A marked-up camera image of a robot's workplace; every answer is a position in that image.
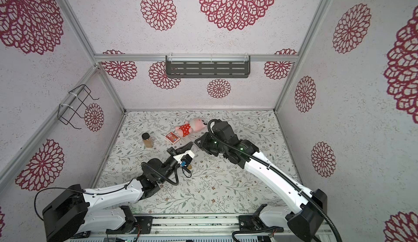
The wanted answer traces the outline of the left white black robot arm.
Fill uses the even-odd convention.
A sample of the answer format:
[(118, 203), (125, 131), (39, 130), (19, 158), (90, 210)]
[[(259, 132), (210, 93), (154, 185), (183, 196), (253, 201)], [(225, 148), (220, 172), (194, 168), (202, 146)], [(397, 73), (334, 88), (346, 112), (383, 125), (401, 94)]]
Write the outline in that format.
[(142, 174), (130, 181), (97, 189), (82, 189), (79, 184), (65, 188), (38, 215), (44, 222), (48, 242), (64, 242), (76, 234), (106, 230), (110, 234), (132, 231), (137, 225), (129, 204), (156, 194), (161, 184), (179, 184), (177, 169), (187, 170), (194, 158), (193, 143), (169, 148), (162, 162), (142, 162)]

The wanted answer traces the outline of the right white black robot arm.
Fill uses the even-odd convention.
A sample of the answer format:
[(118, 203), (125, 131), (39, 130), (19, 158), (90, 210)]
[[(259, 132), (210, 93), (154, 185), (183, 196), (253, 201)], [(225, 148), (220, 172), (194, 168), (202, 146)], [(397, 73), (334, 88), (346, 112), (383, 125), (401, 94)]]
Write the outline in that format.
[(222, 155), (234, 165), (256, 176), (264, 182), (288, 206), (289, 211), (278, 207), (261, 206), (254, 215), (256, 224), (263, 224), (261, 232), (288, 227), (304, 242), (317, 242), (316, 232), (326, 222), (335, 240), (342, 237), (335, 223), (327, 214), (327, 195), (320, 189), (312, 191), (276, 167), (249, 140), (241, 140), (230, 124), (221, 120), (210, 120), (206, 124), (207, 133), (195, 141), (207, 154)]

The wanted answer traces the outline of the red playing card box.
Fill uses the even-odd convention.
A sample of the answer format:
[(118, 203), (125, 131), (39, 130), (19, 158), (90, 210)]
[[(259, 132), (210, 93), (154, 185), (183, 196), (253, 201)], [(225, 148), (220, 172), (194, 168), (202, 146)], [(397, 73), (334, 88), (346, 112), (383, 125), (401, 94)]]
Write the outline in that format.
[(178, 137), (175, 133), (170, 132), (168, 133), (165, 138), (172, 144), (176, 144), (177, 142), (180, 141), (180, 137)]

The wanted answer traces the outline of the brown spice jar black lid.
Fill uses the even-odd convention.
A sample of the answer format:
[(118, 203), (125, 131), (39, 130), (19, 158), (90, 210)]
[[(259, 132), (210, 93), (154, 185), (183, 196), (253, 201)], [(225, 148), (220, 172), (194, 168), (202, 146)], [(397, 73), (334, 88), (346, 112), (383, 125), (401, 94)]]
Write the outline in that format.
[(153, 140), (149, 133), (143, 133), (142, 140), (146, 148), (153, 148)]

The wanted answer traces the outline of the pink plush pig toy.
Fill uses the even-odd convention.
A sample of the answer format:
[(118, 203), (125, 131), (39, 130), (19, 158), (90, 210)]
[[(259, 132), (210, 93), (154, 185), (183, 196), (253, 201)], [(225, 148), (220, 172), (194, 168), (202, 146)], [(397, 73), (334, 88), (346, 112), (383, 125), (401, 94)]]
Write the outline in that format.
[(190, 122), (186, 122), (184, 125), (175, 128), (175, 134), (178, 137), (186, 137), (187, 135), (195, 132), (200, 132), (207, 126), (207, 123), (200, 119), (195, 118)]

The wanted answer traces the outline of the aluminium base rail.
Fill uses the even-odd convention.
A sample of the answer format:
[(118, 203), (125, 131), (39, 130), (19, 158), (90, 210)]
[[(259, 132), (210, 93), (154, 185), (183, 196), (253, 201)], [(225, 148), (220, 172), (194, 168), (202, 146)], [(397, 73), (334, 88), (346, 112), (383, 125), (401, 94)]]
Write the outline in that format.
[(289, 228), (256, 227), (251, 214), (137, 214), (126, 234), (91, 231), (70, 242), (300, 242)]

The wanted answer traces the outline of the grey wall shelf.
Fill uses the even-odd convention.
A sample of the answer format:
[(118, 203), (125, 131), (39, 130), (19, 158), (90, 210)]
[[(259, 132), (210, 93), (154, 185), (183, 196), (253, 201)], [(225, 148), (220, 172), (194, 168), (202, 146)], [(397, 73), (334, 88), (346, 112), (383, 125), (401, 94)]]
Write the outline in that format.
[(248, 55), (236, 58), (165, 57), (165, 73), (171, 79), (246, 79), (251, 72)]

